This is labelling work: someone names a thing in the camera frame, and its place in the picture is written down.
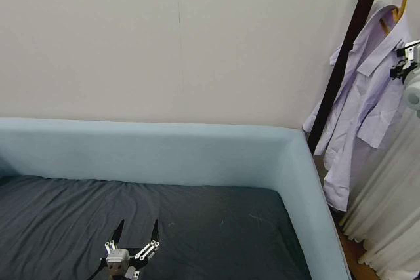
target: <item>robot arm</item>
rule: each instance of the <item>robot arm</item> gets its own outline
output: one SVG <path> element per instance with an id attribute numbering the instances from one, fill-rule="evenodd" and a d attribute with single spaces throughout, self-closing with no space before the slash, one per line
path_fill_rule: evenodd
<path id="1" fill-rule="evenodd" d="M 149 259 L 159 249 L 158 220 L 155 221 L 150 242 L 140 251 L 138 251 L 139 249 L 120 249 L 118 247 L 123 227 L 124 220 L 114 230 L 111 241 L 105 243 L 108 256 L 100 259 L 98 269 L 87 280 L 93 280 L 105 267 L 109 272 L 109 280 L 138 280 L 140 278 L 141 269 L 147 265 Z"/>

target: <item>wooden floor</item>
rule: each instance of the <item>wooden floor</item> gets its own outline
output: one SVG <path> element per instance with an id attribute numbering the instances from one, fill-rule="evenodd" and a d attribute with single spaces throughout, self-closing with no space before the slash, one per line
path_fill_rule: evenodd
<path id="1" fill-rule="evenodd" d="M 357 263 L 357 259 L 365 253 L 365 249 L 362 244 L 349 241 L 342 233 L 341 228 L 338 225 L 338 218 L 334 218 L 334 221 L 340 237 L 341 246 L 343 247 L 344 254 L 346 255 L 348 268 L 355 280 L 379 280 L 374 270 L 368 265 Z"/>

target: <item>white wall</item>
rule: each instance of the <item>white wall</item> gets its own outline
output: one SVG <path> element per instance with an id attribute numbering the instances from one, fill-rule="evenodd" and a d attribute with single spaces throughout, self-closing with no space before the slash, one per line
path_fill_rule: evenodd
<path id="1" fill-rule="evenodd" d="M 0 0 L 0 116 L 299 127 L 355 3 Z"/>

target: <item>coat sleeve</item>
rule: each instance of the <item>coat sleeve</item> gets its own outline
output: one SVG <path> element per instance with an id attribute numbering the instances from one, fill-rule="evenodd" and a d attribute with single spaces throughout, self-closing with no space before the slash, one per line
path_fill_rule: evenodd
<path id="1" fill-rule="evenodd" d="M 378 103 L 366 115 L 358 131 L 358 138 L 373 148 L 380 148 L 389 127 L 397 123 L 405 109 L 401 80 L 390 80 Z"/>

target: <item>coat rack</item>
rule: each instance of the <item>coat rack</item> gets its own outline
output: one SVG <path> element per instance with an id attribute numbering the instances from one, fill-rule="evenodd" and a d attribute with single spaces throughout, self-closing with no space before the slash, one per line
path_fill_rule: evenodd
<path id="1" fill-rule="evenodd" d="M 341 81 L 343 80 L 348 54 L 353 48 L 353 42 L 362 30 L 374 0 L 358 0 L 354 9 L 352 20 L 348 26 L 341 50 L 334 65 L 333 72 L 329 78 L 327 89 L 322 98 L 320 109 L 315 118 L 314 126 L 308 138 L 308 145 L 312 154 L 315 152 L 316 145 L 321 138 L 322 131 L 327 122 L 329 113 L 333 107 L 335 97 L 339 92 Z"/>

